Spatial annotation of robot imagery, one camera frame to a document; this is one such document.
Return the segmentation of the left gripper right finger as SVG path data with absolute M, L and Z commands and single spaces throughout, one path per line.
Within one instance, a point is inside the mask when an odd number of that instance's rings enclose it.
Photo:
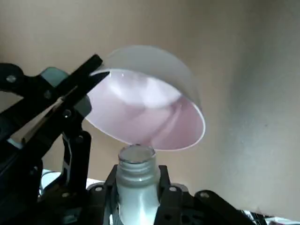
M 171 184 L 167 166 L 160 165 L 155 225 L 253 225 L 246 215 L 210 190 L 191 195 Z

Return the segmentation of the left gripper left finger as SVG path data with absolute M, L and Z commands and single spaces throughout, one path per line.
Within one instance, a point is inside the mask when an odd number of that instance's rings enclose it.
M 64 168 L 37 206 L 39 225 L 107 225 L 117 208 L 117 166 L 105 182 L 87 185 L 87 171 Z

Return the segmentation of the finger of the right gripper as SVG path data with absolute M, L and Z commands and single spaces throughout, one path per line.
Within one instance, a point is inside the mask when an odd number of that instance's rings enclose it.
M 60 97 L 65 98 L 66 107 L 75 105 L 104 78 L 103 75 L 90 75 L 102 63 L 102 59 L 94 54 L 57 86 L 50 84 L 43 76 L 62 74 L 63 71 L 56 67 L 49 67 L 37 76 L 27 76 L 19 66 L 1 63 L 1 91 L 17 94 L 22 100 L 1 112 L 0 139 L 8 139 Z
M 73 73 L 54 87 L 60 103 L 56 103 L 22 140 L 24 174 L 33 171 L 61 135 L 64 156 L 58 183 L 77 191 L 84 190 L 91 146 L 91 135 L 82 128 L 84 118 L 92 111 L 87 94 L 108 75 L 106 71 L 95 75 Z

